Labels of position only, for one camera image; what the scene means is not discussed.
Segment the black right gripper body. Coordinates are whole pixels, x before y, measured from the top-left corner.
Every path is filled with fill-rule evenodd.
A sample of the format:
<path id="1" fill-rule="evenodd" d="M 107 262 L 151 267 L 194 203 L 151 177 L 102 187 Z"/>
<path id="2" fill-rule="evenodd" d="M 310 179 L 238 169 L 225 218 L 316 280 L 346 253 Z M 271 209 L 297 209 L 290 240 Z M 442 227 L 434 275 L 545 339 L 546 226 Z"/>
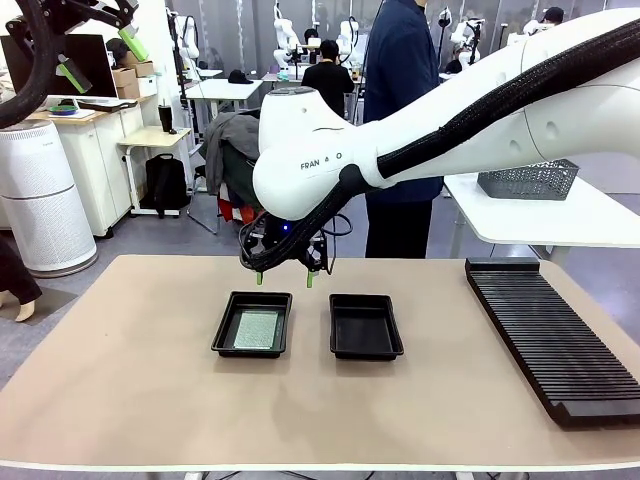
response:
<path id="1" fill-rule="evenodd" d="M 264 274 L 287 260 L 300 262 L 309 272 L 328 270 L 326 234 L 318 231 L 308 239 L 299 235 L 298 221 L 260 214 L 239 231 L 240 262 Z"/>

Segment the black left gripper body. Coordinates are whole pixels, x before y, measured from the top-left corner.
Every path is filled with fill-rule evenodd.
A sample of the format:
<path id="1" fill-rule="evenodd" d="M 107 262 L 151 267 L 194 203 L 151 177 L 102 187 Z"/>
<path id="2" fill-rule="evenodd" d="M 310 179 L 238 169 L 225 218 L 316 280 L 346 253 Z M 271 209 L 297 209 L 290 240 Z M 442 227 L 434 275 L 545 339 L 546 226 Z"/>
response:
<path id="1" fill-rule="evenodd" d="M 37 1 L 36 16 L 42 21 L 33 26 L 26 13 L 14 15 L 4 22 L 8 35 L 20 48 L 35 50 L 53 38 L 65 35 L 91 19 L 97 1 Z"/>

